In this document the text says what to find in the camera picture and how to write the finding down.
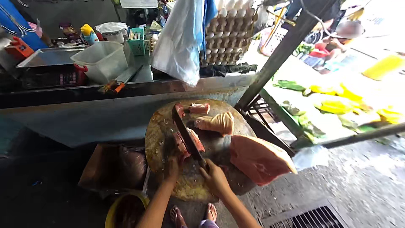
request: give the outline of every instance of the clear plastic bin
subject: clear plastic bin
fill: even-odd
[[[86,66],[85,74],[93,81],[107,84],[128,68],[123,45],[100,41],[73,55],[71,59],[79,67]]]

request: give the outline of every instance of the blue container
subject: blue container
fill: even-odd
[[[26,28],[31,28],[27,21],[24,19],[24,17],[18,12],[18,10],[15,8],[14,4],[11,3],[9,0],[1,0],[0,5],[10,14],[14,19],[22,26]],[[17,37],[20,37],[25,43],[28,44],[30,48],[32,48],[34,51],[40,49],[40,48],[47,48],[48,46],[42,42],[42,40],[38,37],[38,35],[34,32],[27,32],[24,37],[21,36],[20,30],[17,28],[17,26],[11,21],[11,19],[3,12],[0,10],[0,24],[3,25],[4,27],[14,31],[17,33]]]

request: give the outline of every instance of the metal tray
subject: metal tray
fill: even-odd
[[[55,47],[38,49],[26,58],[16,68],[43,67],[73,64],[70,59],[74,54],[81,52],[86,47]]]

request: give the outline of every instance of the drain grate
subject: drain grate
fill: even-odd
[[[348,228],[328,200],[284,212],[262,221],[268,228]]]

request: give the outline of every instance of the foot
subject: foot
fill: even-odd
[[[181,226],[187,227],[184,222],[184,218],[181,215],[180,209],[177,206],[173,206],[170,210],[170,219],[175,224],[176,228],[181,228]]]
[[[217,209],[215,208],[214,204],[209,203],[208,204],[208,208],[207,208],[207,219],[211,220],[211,221],[217,221]]]

